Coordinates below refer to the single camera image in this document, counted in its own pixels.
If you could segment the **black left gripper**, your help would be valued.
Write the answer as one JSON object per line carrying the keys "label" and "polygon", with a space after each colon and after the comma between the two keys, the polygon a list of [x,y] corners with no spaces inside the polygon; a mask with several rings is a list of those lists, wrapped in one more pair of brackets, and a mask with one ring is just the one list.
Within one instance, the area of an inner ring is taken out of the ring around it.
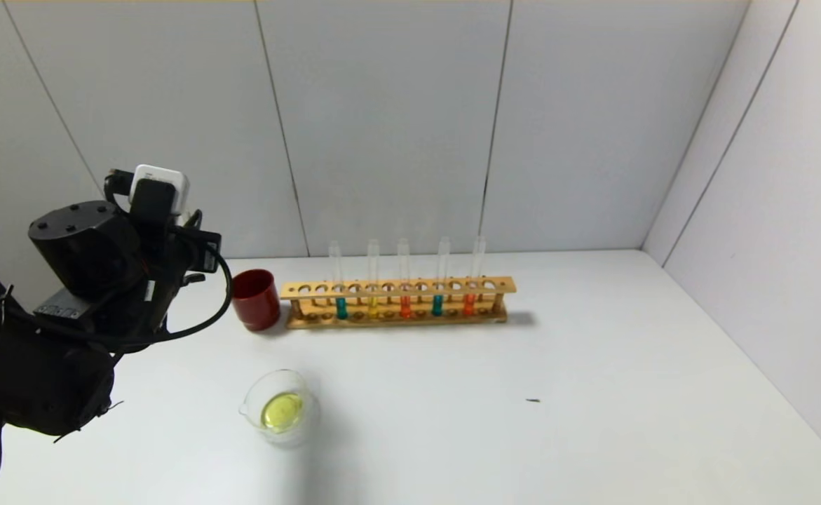
{"label": "black left gripper", "polygon": [[183,275],[182,287],[204,282],[205,273],[217,272],[221,234],[180,226],[170,228],[170,233],[176,263],[181,264],[184,271],[198,272]]}

